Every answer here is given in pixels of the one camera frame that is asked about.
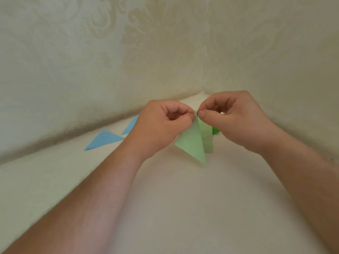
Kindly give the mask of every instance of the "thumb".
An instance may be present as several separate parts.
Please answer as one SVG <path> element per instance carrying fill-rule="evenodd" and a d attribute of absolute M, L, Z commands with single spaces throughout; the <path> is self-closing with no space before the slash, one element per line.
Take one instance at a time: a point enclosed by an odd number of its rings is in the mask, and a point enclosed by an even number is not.
<path fill-rule="evenodd" d="M 221 130 L 225 126 L 226 116 L 214 110 L 201 110 L 199 118 L 206 124 Z"/>
<path fill-rule="evenodd" d="M 171 122 L 173 124 L 173 127 L 175 128 L 176 133 L 181 134 L 182 132 L 184 132 L 185 130 L 191 127 L 194 120 L 195 120 L 195 116 L 193 114 L 186 113 Z"/>

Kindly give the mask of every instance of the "forearm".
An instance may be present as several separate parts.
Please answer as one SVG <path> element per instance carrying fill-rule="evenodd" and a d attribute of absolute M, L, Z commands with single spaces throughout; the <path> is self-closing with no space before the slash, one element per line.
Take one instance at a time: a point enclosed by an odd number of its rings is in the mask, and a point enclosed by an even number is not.
<path fill-rule="evenodd" d="M 124 142 L 4 254 L 103 253 L 142 164 Z"/>
<path fill-rule="evenodd" d="M 323 239 L 339 253 L 339 168 L 278 128 L 260 154 Z"/>

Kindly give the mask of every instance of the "green paper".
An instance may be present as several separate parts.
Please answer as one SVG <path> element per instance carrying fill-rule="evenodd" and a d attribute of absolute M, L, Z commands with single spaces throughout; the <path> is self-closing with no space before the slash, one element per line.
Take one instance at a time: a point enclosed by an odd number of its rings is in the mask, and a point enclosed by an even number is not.
<path fill-rule="evenodd" d="M 212 127 L 198 118 L 201 132 L 202 144 L 205 153 L 213 153 L 213 134 Z"/>
<path fill-rule="evenodd" d="M 202 143 L 197 113 L 195 113 L 194 115 L 195 120 L 193 124 L 189 129 L 187 129 L 178 137 L 174 145 L 178 146 L 180 149 L 184 150 L 200 162 L 206 164 L 206 157 L 204 153 L 204 146 Z"/>
<path fill-rule="evenodd" d="M 212 128 L 212 134 L 217 134 L 219 132 L 220 132 L 219 129 L 216 129 L 215 127 Z"/>

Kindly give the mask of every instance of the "left hand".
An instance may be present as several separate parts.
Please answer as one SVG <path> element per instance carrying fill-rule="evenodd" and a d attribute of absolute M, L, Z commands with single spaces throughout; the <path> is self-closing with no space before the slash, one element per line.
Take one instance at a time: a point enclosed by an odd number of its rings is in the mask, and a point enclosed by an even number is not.
<path fill-rule="evenodd" d="M 194 110 L 181 102 L 149 101 L 124 145 L 133 145 L 142 159 L 150 158 L 190 128 L 194 119 Z"/>

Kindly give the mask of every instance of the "blue paper triangle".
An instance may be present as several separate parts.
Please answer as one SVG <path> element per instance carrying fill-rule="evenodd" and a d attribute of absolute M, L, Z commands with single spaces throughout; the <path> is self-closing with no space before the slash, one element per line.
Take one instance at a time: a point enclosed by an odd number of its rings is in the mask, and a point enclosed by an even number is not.
<path fill-rule="evenodd" d="M 122 132 L 121 135 L 123 135 L 123 134 L 129 134 L 129 133 L 132 131 L 132 129 L 133 129 L 135 123 L 137 122 L 137 119 L 138 119 L 138 116 L 134 117 L 134 118 L 132 119 L 132 121 L 128 124 L 127 128 L 125 128 L 125 130 Z"/>
<path fill-rule="evenodd" d="M 115 143 L 116 141 L 124 140 L 121 136 L 108 132 L 107 130 L 102 130 L 93 141 L 84 149 L 84 151 L 97 148 L 103 145 Z"/>

